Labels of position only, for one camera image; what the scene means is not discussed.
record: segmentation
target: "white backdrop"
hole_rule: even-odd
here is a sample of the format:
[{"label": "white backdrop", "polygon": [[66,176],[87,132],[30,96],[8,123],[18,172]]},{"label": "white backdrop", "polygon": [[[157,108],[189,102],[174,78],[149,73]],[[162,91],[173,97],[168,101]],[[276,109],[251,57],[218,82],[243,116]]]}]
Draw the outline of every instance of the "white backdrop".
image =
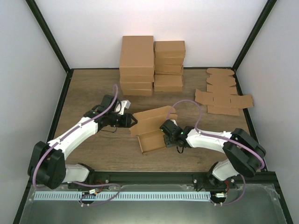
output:
[{"label": "white backdrop", "polygon": [[294,223],[299,223],[299,2],[277,1],[237,71],[257,136]]},{"label": "white backdrop", "polygon": [[119,67],[123,35],[185,40],[184,66],[232,66],[266,0],[36,0],[71,68]]},{"label": "white backdrop", "polygon": [[66,73],[26,1],[0,2],[0,223],[13,223],[33,146],[46,141]]}]

